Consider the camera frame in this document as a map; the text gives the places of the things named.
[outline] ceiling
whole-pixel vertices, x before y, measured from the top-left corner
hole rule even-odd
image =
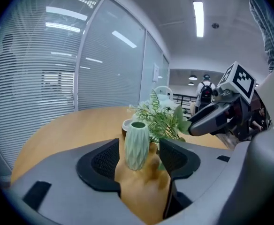
[[[205,72],[201,70],[189,70],[189,69],[171,69],[169,76],[169,85],[181,85],[187,86],[190,82],[193,82],[195,87],[203,81],[203,76],[209,74],[211,82],[217,85],[221,80],[223,73],[217,72]],[[189,80],[191,75],[195,75],[198,79],[195,81]]]
[[[254,21],[249,0],[134,0],[158,27],[177,68],[176,57],[200,57],[222,64],[211,71],[224,71],[234,61],[250,72],[266,76],[266,54],[261,31]],[[193,1],[204,4],[204,37],[196,36]],[[211,27],[218,23],[219,28]],[[186,62],[186,69],[202,69]]]

